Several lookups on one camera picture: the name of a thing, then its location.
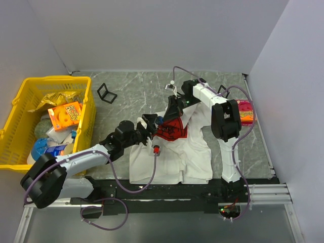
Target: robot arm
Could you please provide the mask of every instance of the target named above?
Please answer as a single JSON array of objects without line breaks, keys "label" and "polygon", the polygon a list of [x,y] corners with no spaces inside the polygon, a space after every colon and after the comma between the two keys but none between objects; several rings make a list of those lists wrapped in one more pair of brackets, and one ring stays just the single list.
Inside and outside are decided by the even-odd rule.
[{"label": "robot arm", "polygon": [[[169,97],[169,104],[164,117],[156,114],[144,114],[137,122],[136,129],[131,121],[123,120],[115,131],[105,140],[92,148],[64,156],[53,157],[43,154],[23,177],[20,184],[28,192],[38,208],[44,208],[56,199],[81,197],[97,199],[100,186],[91,177],[71,179],[71,176],[89,168],[105,165],[117,160],[124,154],[124,149],[135,144],[146,145],[147,139],[152,139],[161,122],[182,116],[183,109],[203,102],[211,110],[211,126],[214,136],[218,139],[223,160],[222,178],[227,182],[235,182],[240,175],[233,164],[232,146],[239,136],[241,123],[238,105],[235,100],[227,100],[217,96],[207,89],[207,83],[201,79],[185,81],[181,87],[184,95]],[[235,160],[238,161],[237,149]]]},{"label": "robot arm", "polygon": [[[235,182],[240,179],[240,174],[233,163],[232,147],[238,140],[241,130],[238,104],[235,100],[228,100],[216,95],[202,78],[203,83],[196,80],[185,81],[181,87],[184,95],[181,97],[170,96],[169,105],[164,116],[164,121],[172,120],[182,115],[183,109],[202,102],[211,111],[211,128],[217,138],[222,155],[222,178],[227,182]],[[237,147],[234,151],[235,161],[238,160]]]}]

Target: package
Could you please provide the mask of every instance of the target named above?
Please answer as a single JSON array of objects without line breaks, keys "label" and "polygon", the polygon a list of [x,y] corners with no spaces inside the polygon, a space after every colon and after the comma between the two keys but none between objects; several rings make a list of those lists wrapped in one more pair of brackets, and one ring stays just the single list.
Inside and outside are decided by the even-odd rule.
[{"label": "package", "polygon": [[248,100],[236,100],[242,126],[251,126],[253,122],[253,109]]},{"label": "package", "polygon": [[36,109],[29,110],[28,112],[45,111],[51,107],[72,103],[79,98],[80,94],[81,91],[63,91],[46,94],[42,98]]},{"label": "package", "polygon": [[48,109],[55,131],[78,125],[81,118],[81,107],[78,102]]}]

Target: red connector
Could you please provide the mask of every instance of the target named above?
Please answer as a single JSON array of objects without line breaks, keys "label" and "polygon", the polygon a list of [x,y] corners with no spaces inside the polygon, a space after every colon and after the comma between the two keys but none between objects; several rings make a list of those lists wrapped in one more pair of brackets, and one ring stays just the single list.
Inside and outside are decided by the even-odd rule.
[{"label": "red connector", "polygon": [[158,154],[158,153],[160,152],[160,146],[155,145],[155,146],[153,147],[153,152],[154,152],[155,154]]}]

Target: cable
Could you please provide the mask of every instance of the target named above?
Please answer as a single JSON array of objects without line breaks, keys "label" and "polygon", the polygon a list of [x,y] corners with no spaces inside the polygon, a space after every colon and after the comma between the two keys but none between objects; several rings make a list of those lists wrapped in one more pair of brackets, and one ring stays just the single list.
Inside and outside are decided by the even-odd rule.
[{"label": "cable", "polygon": [[[179,66],[174,66],[173,69],[172,69],[172,73],[173,73],[173,80],[175,79],[175,69],[178,68],[180,70],[183,70],[187,73],[189,73],[190,75],[198,78],[198,81],[200,84],[202,84],[203,86],[205,86],[205,84],[203,82],[200,81],[200,77],[198,77],[197,75],[193,74],[192,72],[182,68],[182,67],[179,67]],[[256,121],[256,113],[255,113],[255,109],[254,109],[254,105],[253,105],[253,102],[251,100],[251,98],[249,97],[248,93],[243,89],[241,88],[240,86],[237,86],[237,85],[231,85],[230,87],[228,87],[223,93],[221,94],[218,94],[215,90],[213,90],[211,87],[208,87],[207,86],[207,89],[212,91],[214,94],[216,95],[224,95],[228,90],[230,90],[231,88],[237,88],[239,90],[241,90],[245,96],[247,97],[248,101],[250,102],[251,106],[252,106],[252,110],[253,110],[253,122],[252,122],[252,125],[250,126],[250,129],[241,137],[239,137],[239,139],[233,144],[232,146],[232,157],[233,157],[233,163],[234,163],[234,166],[236,167],[237,171],[239,172],[239,174],[241,175],[245,185],[247,186],[247,191],[248,191],[248,203],[247,203],[247,206],[246,208],[244,209],[244,211],[236,218],[234,218],[233,220],[237,220],[239,219],[240,217],[242,217],[246,211],[248,210],[248,208],[250,207],[250,203],[251,203],[251,194],[250,194],[250,188],[249,188],[249,184],[248,184],[248,181],[246,180],[246,178],[244,177],[242,171],[239,169],[236,161],[235,161],[235,156],[234,156],[234,149],[236,147],[236,145],[242,140],[244,139],[253,129],[254,125],[255,125],[255,121]]]},{"label": "cable", "polygon": [[144,187],[143,187],[142,189],[140,189],[140,190],[137,190],[137,191],[130,191],[130,190],[124,188],[124,187],[121,185],[119,179],[117,178],[117,174],[116,174],[115,168],[114,168],[114,166],[113,166],[113,164],[112,164],[112,161],[110,160],[110,158],[109,158],[109,156],[108,156],[107,154],[105,154],[104,152],[99,151],[99,150],[84,151],[84,152],[80,152],[80,153],[77,154],[77,155],[69,156],[67,159],[64,159],[64,160],[62,160],[62,161],[59,161],[59,162],[57,162],[57,163],[55,163],[55,164],[49,166],[48,168],[46,168],[44,171],[42,171],[42,172],[41,172],[41,173],[40,173],[40,174],[39,174],[39,175],[34,179],[34,181],[30,184],[30,186],[29,186],[28,189],[26,190],[26,193],[25,193],[25,195],[24,195],[24,203],[25,203],[25,204],[32,204],[32,203],[33,203],[33,201],[27,201],[28,195],[29,195],[31,189],[33,188],[33,186],[37,183],[37,181],[39,181],[39,179],[40,179],[43,175],[45,175],[48,171],[50,171],[51,169],[53,169],[53,168],[59,166],[59,165],[62,164],[62,163],[68,162],[68,160],[71,160],[71,159],[73,159],[73,158],[76,158],[76,157],[79,157],[79,156],[82,156],[82,155],[85,155],[85,154],[89,154],[89,153],[98,153],[98,154],[101,154],[101,155],[105,156],[105,157],[108,159],[108,161],[109,161],[109,163],[110,163],[110,165],[111,165],[111,169],[112,169],[113,176],[115,177],[115,180],[116,180],[117,184],[118,184],[118,185],[121,187],[121,189],[124,190],[125,192],[128,192],[128,193],[132,193],[132,194],[134,194],[134,193],[140,193],[140,192],[144,191],[144,190],[145,190],[145,189],[146,189],[146,188],[151,184],[151,182],[153,181],[153,178],[154,178],[154,176],[155,176],[155,171],[156,171],[156,157],[157,157],[157,154],[156,154],[156,153],[154,154],[154,168],[153,168],[153,174],[152,174],[151,179],[150,179],[149,182],[147,183],[147,185],[144,186]]},{"label": "cable", "polygon": [[[182,67],[179,67],[179,66],[174,66],[173,69],[172,69],[173,80],[174,80],[175,77],[176,77],[176,73],[175,73],[175,69],[176,69],[176,68],[178,68],[178,69],[180,69],[180,70],[182,70],[182,71],[185,71],[185,72],[189,73],[190,75],[196,77],[197,80],[198,80],[198,82],[199,82],[202,86],[205,87],[205,84],[200,80],[201,77],[199,77],[199,76],[197,76],[196,74],[193,74],[192,72],[190,72],[190,71],[188,71],[188,70],[186,70],[186,69],[184,69],[184,68],[182,68]],[[217,93],[215,90],[213,90],[211,87],[206,86],[206,88],[207,88],[208,90],[210,90],[211,92],[213,92],[215,95],[218,95],[218,93]]]},{"label": "cable", "polygon": [[89,221],[89,220],[87,220],[87,219],[85,219],[85,218],[83,217],[83,211],[84,211],[84,210],[86,210],[86,209],[103,209],[102,206],[101,206],[101,207],[97,207],[97,206],[88,206],[88,207],[83,208],[83,209],[80,211],[80,216],[81,216],[82,221],[84,221],[84,222],[86,222],[86,223],[88,223],[88,224],[90,224],[90,225],[92,225],[92,226],[95,226],[95,227],[97,227],[97,228],[99,228],[99,229],[102,229],[102,230],[112,231],[112,230],[120,229],[120,228],[121,228],[121,227],[126,223],[126,221],[127,221],[127,219],[128,219],[128,209],[127,209],[126,204],[125,204],[122,200],[120,200],[120,199],[118,199],[118,198],[103,198],[103,199],[95,200],[94,203],[96,203],[96,202],[98,202],[98,201],[105,201],[105,200],[116,200],[116,201],[120,202],[120,203],[124,206],[126,215],[125,215],[124,220],[122,221],[122,223],[121,223],[119,226],[117,226],[117,227],[115,227],[115,228],[105,228],[105,227],[99,226],[98,224],[94,224],[94,223],[92,223],[91,221]]}]

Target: orange cereal box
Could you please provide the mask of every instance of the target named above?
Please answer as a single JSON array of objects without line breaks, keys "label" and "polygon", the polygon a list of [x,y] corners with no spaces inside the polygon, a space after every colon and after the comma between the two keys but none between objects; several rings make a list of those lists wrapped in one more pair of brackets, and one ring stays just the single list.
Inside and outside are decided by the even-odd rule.
[{"label": "orange cereal box", "polygon": [[55,131],[78,125],[81,118],[81,106],[78,102],[60,105],[48,109]]}]

